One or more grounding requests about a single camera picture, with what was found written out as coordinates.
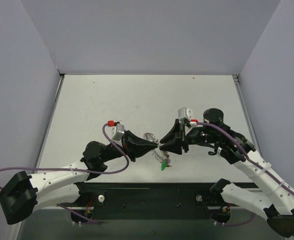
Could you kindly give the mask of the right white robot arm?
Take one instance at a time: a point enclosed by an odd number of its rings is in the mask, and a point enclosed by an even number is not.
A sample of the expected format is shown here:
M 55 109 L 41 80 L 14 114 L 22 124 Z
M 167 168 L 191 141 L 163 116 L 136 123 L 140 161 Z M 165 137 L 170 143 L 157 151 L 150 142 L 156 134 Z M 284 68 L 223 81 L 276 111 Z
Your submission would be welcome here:
M 181 155 L 190 145 L 213 148 L 213 155 L 227 160 L 262 191 L 255 194 L 220 179 L 210 189 L 217 200 L 260 216 L 284 238 L 294 236 L 294 188 L 272 169 L 251 141 L 223 120 L 224 113 L 217 108 L 207 109 L 203 122 L 199 122 L 191 109 L 183 107 L 173 128 L 160 140 L 160 150 Z

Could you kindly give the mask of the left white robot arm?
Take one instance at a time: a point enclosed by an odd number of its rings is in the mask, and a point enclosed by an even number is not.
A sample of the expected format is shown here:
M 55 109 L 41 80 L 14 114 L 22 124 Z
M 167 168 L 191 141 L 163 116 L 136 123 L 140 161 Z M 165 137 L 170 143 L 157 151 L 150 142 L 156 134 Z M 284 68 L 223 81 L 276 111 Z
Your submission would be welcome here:
M 105 145 L 91 141 L 85 147 L 83 156 L 62 168 L 39 168 L 28 174 L 23 167 L 0 189 L 0 205 L 7 224 L 14 225 L 28 218 L 36 210 L 59 205 L 76 203 L 79 206 L 89 201 L 89 193 L 83 189 L 84 183 L 108 175 L 106 162 L 124 157 L 126 165 L 111 174 L 126 170 L 130 162 L 144 156 L 158 147 L 157 143 L 124 131 L 117 144 L 109 139 Z

